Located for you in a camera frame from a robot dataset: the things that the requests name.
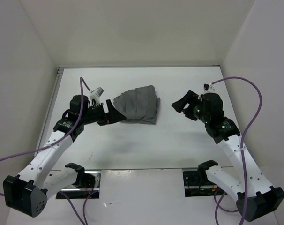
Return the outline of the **grey pleated skirt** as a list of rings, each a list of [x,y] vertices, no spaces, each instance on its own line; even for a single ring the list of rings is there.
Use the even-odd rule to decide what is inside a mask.
[[[125,91],[113,100],[114,107],[123,114],[127,124],[155,125],[158,117],[160,98],[153,85]]]

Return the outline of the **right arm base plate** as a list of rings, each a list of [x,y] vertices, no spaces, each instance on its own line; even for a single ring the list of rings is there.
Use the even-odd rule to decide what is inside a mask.
[[[183,169],[185,197],[213,196],[219,186],[210,181],[201,181],[196,169]]]

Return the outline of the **aluminium table frame rail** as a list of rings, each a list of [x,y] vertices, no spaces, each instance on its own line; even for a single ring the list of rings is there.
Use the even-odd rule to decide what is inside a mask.
[[[52,113],[53,113],[55,101],[56,101],[56,98],[57,98],[57,94],[58,94],[58,91],[59,91],[59,87],[60,87],[60,83],[61,83],[61,80],[62,80],[64,70],[65,70],[65,67],[59,67],[58,70],[57,70],[55,83],[54,83],[54,86],[53,86],[53,89],[52,89],[52,93],[51,93],[51,96],[50,96],[49,104],[48,104],[48,107],[47,107],[47,110],[46,110],[46,115],[45,115],[44,122],[43,122],[43,125],[42,125],[42,128],[41,128],[41,132],[40,132],[39,139],[38,139],[38,142],[37,142],[37,145],[36,145],[36,149],[43,147],[45,142],[46,142],[46,139],[48,137],[48,130],[49,130],[49,127],[50,127]]]

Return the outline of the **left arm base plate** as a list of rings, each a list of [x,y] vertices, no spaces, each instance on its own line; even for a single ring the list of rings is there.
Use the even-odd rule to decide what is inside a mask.
[[[56,194],[56,199],[65,199],[65,194],[69,199],[86,199],[91,194],[89,199],[99,199],[100,195],[100,170],[86,170],[86,176],[88,177],[81,185],[74,186],[68,185],[60,192]]]

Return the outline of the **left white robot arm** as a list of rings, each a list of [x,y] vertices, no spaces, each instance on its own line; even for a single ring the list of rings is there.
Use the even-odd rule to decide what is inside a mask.
[[[37,217],[45,208],[49,198],[63,188],[73,185],[94,187],[95,178],[85,173],[85,168],[67,163],[56,175],[50,171],[62,154],[84,131],[84,126],[97,123],[100,126],[121,122],[126,117],[117,111],[111,101],[106,101],[108,112],[102,103],[90,105],[87,96],[73,96],[62,118],[55,124],[45,150],[39,151],[34,159],[16,176],[7,176],[3,181],[4,198],[8,207],[30,217]]]

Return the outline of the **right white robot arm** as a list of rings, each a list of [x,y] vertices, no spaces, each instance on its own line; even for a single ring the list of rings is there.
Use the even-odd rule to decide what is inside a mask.
[[[200,120],[208,135],[226,154],[239,179],[227,174],[214,160],[199,164],[197,178],[202,184],[218,185],[236,203],[245,221],[251,222],[275,211],[284,199],[281,187],[275,187],[262,173],[233,120],[224,116],[223,101],[214,92],[198,95],[192,91],[172,103],[175,111]]]

